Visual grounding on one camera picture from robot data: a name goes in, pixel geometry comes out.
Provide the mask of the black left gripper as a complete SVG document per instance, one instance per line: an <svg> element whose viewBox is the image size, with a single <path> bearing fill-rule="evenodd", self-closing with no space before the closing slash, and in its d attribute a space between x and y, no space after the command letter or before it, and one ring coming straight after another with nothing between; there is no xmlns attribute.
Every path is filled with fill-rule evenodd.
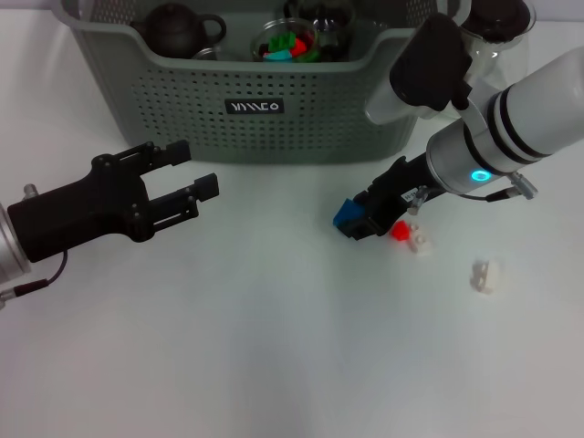
<svg viewBox="0 0 584 438"><path fill-rule="evenodd" d="M219 195L215 173L150 201L141 179L190 159L188 141L164 147L148 141L120 154L101 155L81 180L8 207L17 241L35 263L103 235L145 242L151 239L151 225L158 233L196 218L198 203Z"/></svg>

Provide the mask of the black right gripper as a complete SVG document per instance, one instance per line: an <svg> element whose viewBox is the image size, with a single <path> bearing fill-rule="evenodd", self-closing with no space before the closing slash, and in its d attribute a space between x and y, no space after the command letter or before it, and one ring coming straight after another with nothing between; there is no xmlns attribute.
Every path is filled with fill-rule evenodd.
<svg viewBox="0 0 584 438"><path fill-rule="evenodd" d="M427 201L439 195L439 183L430 172L426 156L419 155L409 162L401 157L388 171L374 179L367 191L353 198L354 203L364 207L367 217L343 222L339 230L356 241L385 235L410 206L410 201L402 196L423 185L432 190Z"/></svg>

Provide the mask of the blue square building block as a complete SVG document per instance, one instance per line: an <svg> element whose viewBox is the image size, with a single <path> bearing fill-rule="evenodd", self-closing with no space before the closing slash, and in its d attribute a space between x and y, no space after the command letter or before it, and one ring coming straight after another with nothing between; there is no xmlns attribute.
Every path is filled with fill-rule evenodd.
<svg viewBox="0 0 584 438"><path fill-rule="evenodd" d="M364 208L362 205L355 203L351 199L346 199L343 205L333 218L333 225L337 228L341 227L346 222L350 222L361 218L364 215Z"/></svg>

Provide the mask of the silver right arm elbow plug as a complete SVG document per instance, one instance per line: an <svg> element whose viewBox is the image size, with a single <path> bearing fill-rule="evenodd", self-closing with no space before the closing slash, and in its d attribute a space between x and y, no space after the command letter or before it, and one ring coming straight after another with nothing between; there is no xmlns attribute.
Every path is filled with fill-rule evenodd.
<svg viewBox="0 0 584 438"><path fill-rule="evenodd" d="M538 195L536 186L528 178L519 172L513 172L507 175L512 187L507 190L510 198L522 196L527 200L533 200Z"/></svg>

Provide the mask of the white building block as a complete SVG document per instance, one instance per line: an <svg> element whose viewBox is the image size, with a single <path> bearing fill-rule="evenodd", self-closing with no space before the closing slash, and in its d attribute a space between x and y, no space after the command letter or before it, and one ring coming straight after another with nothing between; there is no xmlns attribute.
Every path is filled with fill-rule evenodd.
<svg viewBox="0 0 584 438"><path fill-rule="evenodd" d="M478 293L491 295L499 286L502 277L501 265L494 261L476 261L472 266L471 287Z"/></svg>
<svg viewBox="0 0 584 438"><path fill-rule="evenodd" d="M433 243L423 228L417 224L409 224L409 231L407 244L416 255L427 255L433 250Z"/></svg>

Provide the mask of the grey perforated storage bin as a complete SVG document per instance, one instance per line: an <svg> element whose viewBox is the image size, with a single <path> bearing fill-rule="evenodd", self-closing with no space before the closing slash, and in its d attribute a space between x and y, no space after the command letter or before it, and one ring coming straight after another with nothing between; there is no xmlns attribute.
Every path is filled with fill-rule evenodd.
<svg viewBox="0 0 584 438"><path fill-rule="evenodd" d="M132 21L169 2L226 23L226 61L153 53ZM415 118L375 125L373 88L413 31L434 13L462 24L471 0L353 0L354 38L340 62L267 64L252 58L263 26L285 0L50 0L68 26L126 142L185 140L197 161L341 163L400 152Z"/></svg>

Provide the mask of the dark clay teapot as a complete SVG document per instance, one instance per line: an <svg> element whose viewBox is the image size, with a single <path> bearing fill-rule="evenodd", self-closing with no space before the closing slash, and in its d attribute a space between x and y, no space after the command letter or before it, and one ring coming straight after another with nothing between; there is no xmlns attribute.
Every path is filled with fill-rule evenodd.
<svg viewBox="0 0 584 438"><path fill-rule="evenodd" d="M142 21L132 21L130 27L156 55L181 59L195 57L201 50L218 44L227 33L220 16L196 14L177 3L157 6Z"/></svg>

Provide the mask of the glass carafe with black lid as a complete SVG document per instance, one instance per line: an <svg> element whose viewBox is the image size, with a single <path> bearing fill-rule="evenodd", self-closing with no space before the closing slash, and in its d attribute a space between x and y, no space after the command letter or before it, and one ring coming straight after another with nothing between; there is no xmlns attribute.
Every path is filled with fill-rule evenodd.
<svg viewBox="0 0 584 438"><path fill-rule="evenodd" d="M472 57L467 78L506 89L527 75L527 34L537 21L529 0L471 0L461 25L464 46Z"/></svg>

